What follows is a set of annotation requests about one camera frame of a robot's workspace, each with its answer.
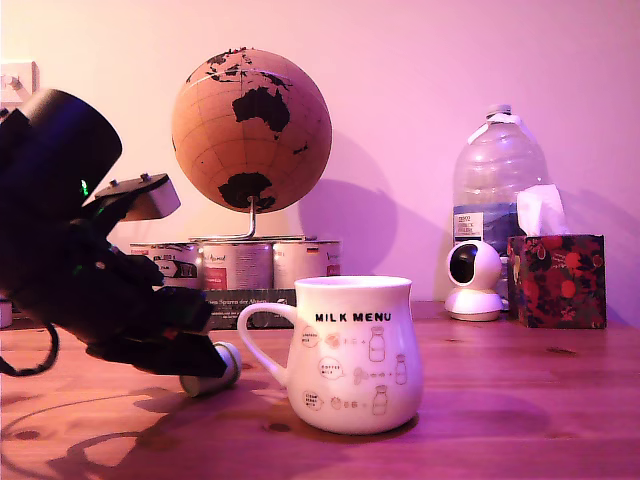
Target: box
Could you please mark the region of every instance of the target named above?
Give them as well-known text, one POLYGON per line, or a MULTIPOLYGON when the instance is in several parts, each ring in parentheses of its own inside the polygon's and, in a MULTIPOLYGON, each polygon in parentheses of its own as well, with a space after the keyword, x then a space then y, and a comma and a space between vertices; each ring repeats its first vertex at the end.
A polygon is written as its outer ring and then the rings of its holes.
POLYGON ((605 328, 604 237, 509 237, 509 316, 527 327, 605 328))
MULTIPOLYGON (((208 325, 211 330, 235 330, 240 312, 254 303, 296 305, 296 291, 293 289, 205 290, 204 293, 213 305, 208 325)), ((275 313, 259 312, 249 317, 247 328, 293 328, 293 325, 275 313)))

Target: plastic water bottle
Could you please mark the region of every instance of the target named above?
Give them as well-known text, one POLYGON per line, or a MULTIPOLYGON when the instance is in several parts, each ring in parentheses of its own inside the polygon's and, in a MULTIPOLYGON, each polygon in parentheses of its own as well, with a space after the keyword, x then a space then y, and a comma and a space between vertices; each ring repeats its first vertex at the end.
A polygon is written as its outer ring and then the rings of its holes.
POLYGON ((456 162, 453 188, 454 244, 481 240, 500 254, 502 275, 496 286, 507 302, 507 238, 524 235, 518 226, 516 197, 533 185, 547 184, 542 149, 510 105, 492 105, 486 123, 468 139, 456 162))

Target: bottle cap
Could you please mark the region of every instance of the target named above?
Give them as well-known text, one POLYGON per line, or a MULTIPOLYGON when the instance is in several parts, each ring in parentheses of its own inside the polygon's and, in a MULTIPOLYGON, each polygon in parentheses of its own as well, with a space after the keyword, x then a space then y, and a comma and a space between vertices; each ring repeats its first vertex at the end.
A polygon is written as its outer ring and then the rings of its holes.
POLYGON ((511 115, 511 105, 508 103, 496 103, 491 105, 487 111, 486 118, 489 119, 496 113, 506 113, 507 115, 511 115))
POLYGON ((238 349, 227 342, 213 344, 227 364, 227 369, 221 378, 180 376, 180 385, 190 397, 212 394, 233 385, 240 377, 242 371, 242 357, 238 349))

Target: mug handle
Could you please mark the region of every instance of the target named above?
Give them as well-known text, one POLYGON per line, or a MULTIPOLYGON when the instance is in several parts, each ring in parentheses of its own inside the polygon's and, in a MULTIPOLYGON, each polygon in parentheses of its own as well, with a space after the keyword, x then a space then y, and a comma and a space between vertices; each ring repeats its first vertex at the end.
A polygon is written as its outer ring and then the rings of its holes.
POLYGON ((251 338, 251 335, 249 335, 249 331, 247 330, 247 321, 249 320, 249 317, 257 312, 269 312, 282 315, 295 325, 298 319, 296 307, 284 305, 282 303, 254 303, 242 310, 238 317, 238 333, 240 334, 242 341, 247 345, 247 348, 251 353, 255 355, 258 362, 260 362, 262 366, 264 366, 267 371, 273 375, 278 383, 283 387, 286 387, 289 379, 289 372, 287 369, 264 353, 264 351, 256 345, 256 342, 253 341, 253 338, 251 338))

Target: bottle label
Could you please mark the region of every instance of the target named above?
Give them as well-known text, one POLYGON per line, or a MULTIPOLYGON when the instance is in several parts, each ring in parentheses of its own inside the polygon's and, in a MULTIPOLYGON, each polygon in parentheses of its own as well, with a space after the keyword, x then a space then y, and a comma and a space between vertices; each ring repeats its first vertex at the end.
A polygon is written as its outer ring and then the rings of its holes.
POLYGON ((482 212, 453 214, 453 238, 456 242, 465 240, 482 241, 482 226, 484 225, 482 212))
POLYGON ((457 205, 453 207, 454 242, 481 240, 505 256, 507 238, 524 235, 518 226, 517 212, 515 202, 457 205))

